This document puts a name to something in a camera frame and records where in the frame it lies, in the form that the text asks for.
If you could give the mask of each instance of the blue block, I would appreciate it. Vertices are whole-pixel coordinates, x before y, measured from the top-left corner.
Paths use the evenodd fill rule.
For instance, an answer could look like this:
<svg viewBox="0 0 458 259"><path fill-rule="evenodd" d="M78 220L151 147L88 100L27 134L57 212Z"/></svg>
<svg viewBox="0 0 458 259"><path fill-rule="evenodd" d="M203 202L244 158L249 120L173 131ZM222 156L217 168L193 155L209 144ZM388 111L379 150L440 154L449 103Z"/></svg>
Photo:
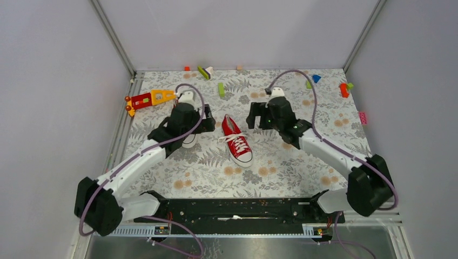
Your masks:
<svg viewBox="0 0 458 259"><path fill-rule="evenodd" d="M317 74L314 74L314 75L312 76L312 78L313 78L313 81L314 81L315 84L316 84L316 83L318 83L318 81L321 79L321 76L319 76L319 75L317 75Z"/></svg>

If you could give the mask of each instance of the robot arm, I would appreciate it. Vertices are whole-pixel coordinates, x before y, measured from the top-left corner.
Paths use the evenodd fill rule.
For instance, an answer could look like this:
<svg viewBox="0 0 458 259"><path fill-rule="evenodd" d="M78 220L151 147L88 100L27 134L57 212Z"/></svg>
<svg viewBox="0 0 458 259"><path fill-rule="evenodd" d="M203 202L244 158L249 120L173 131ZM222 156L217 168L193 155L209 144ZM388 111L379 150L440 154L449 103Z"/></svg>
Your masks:
<svg viewBox="0 0 458 259"><path fill-rule="evenodd" d="M335 141L329 139L324 141L317 135L319 132L313 129L310 122L296 119L281 88L275 87L272 90L267 103L251 103L250 114L246 119L249 128L254 128L257 116L261 117L259 124L261 129L278 131L284 142L319 157L348 180L347 189L326 190L313 196L312 202L316 203L322 213L353 209L362 216L370 216L393 195L382 178L358 162L359 160L367 162L391 182L388 168L382 157L374 155L367 158L363 154L354 154ZM353 153L353 157L343 155L336 148Z"/></svg>
<svg viewBox="0 0 458 259"><path fill-rule="evenodd" d="M153 195L143 193L136 197L122 196L145 171L182 146L184 138L178 137L191 130L200 118L194 98L193 91L183 92L170 117L165 118L132 155L95 180L84 178L78 184L75 215L82 217L90 197L105 181L107 183L96 195L84 219L84 222L101 236L111 233L122 221L154 215L159 207L159 201ZM215 120L208 105L205 105L204 112L206 118L192 134L214 131Z"/></svg>

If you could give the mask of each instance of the pink tag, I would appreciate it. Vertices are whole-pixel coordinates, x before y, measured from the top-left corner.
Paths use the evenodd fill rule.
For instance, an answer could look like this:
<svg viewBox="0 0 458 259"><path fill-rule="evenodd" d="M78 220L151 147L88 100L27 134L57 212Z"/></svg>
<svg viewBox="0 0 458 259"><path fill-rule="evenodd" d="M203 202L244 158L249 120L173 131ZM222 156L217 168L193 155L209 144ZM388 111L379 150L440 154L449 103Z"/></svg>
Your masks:
<svg viewBox="0 0 458 259"><path fill-rule="evenodd" d="M361 124L367 125L367 119L366 119L366 113L365 112L359 112L359 118L361 120Z"/></svg>

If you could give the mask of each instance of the green block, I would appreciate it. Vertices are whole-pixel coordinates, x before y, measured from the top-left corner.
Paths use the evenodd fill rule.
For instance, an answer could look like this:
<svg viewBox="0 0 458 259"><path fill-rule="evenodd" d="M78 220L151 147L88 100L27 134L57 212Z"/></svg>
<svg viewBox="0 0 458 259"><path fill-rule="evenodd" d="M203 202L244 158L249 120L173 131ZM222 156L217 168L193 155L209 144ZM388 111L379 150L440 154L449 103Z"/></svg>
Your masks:
<svg viewBox="0 0 458 259"><path fill-rule="evenodd" d="M197 66L197 70L199 70L199 72L202 74L202 76L205 77L205 79L210 80L210 74L205 69L203 69L201 66Z"/></svg>
<svg viewBox="0 0 458 259"><path fill-rule="evenodd" d="M219 96L223 98L224 97L224 85L222 83L218 83L218 92L219 92Z"/></svg>

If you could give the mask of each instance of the red and yellow toy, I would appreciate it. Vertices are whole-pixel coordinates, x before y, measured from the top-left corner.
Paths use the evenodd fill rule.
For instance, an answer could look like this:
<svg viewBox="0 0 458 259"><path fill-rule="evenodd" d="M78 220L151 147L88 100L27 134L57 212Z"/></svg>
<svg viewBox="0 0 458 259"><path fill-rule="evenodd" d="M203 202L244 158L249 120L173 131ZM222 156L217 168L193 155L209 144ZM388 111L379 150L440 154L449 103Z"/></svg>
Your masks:
<svg viewBox="0 0 458 259"><path fill-rule="evenodd" d="M141 108L158 105L175 99L177 96L173 90L152 90L150 93L140 94L138 96L126 96L126 111L133 117L135 111Z"/></svg>

